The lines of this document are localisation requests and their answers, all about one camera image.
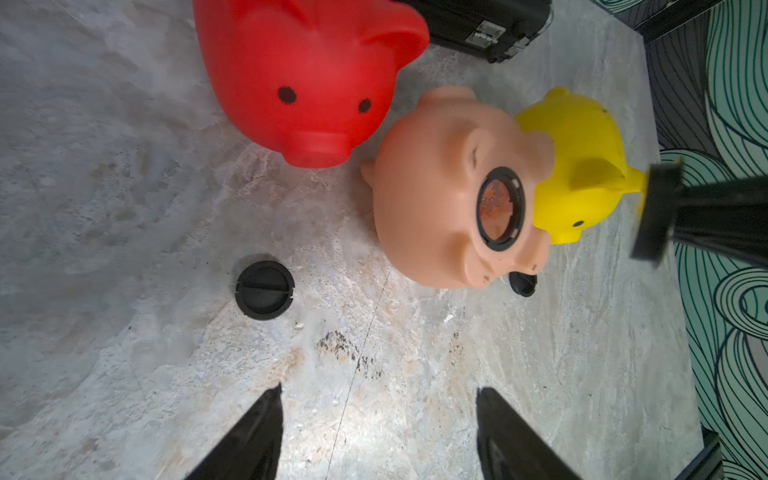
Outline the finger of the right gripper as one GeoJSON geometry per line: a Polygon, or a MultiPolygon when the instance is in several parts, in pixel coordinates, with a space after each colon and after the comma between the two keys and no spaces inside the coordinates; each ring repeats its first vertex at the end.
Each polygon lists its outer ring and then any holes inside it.
{"type": "Polygon", "coordinates": [[[683,187],[671,239],[748,264],[767,265],[767,178],[683,187]]]}

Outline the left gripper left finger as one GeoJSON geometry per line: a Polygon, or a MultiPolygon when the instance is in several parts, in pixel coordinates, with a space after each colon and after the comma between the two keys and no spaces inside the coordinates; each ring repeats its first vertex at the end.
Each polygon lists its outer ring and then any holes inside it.
{"type": "Polygon", "coordinates": [[[274,480],[284,432],[282,385],[266,390],[187,480],[274,480]]]}

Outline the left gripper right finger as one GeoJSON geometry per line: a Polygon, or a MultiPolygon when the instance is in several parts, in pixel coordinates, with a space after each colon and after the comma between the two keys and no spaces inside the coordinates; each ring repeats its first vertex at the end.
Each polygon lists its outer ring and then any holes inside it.
{"type": "Polygon", "coordinates": [[[476,417],[485,480],[579,479],[494,388],[477,390],[476,417]]]}

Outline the pink piggy bank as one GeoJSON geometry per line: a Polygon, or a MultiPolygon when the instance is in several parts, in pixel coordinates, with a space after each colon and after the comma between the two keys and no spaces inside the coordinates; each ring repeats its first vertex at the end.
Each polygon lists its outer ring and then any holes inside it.
{"type": "Polygon", "coordinates": [[[548,134],[523,131],[467,87],[443,86],[396,122],[361,173],[399,272],[425,287],[479,289],[546,265],[551,237],[533,207],[554,166],[548,134]]]}

